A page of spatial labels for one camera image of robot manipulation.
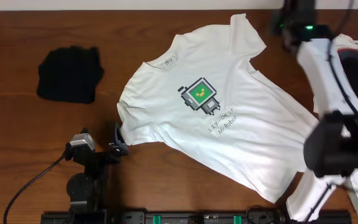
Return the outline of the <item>white robot print t-shirt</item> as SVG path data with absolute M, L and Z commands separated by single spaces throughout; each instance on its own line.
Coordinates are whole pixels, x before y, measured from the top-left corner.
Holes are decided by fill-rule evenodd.
M 245 14 L 173 38 L 117 103 L 129 145 L 162 142 L 276 202 L 306 169 L 317 119 L 256 70 L 265 49 Z

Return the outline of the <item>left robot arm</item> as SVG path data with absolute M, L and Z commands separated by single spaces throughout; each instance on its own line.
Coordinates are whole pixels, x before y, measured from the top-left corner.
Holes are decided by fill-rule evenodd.
M 119 123 L 110 131 L 108 148 L 97 152 L 96 142 L 87 129 L 66 143 L 64 158 L 84 167 L 67 182 L 70 197 L 68 223 L 110 223 L 108 212 L 108 166 L 120 163 L 128 155 L 128 146 Z

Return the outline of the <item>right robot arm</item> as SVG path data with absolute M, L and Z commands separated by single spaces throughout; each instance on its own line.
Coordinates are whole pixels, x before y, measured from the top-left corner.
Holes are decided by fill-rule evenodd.
M 314 1 L 284 0 L 270 25 L 296 55 L 318 107 L 319 121 L 306 138 L 306 171 L 287 198 L 282 223 L 348 223 L 345 212 L 323 212 L 337 189 L 348 189 L 358 169 L 358 97 L 349 83 L 335 41 L 337 32 L 318 24 Z

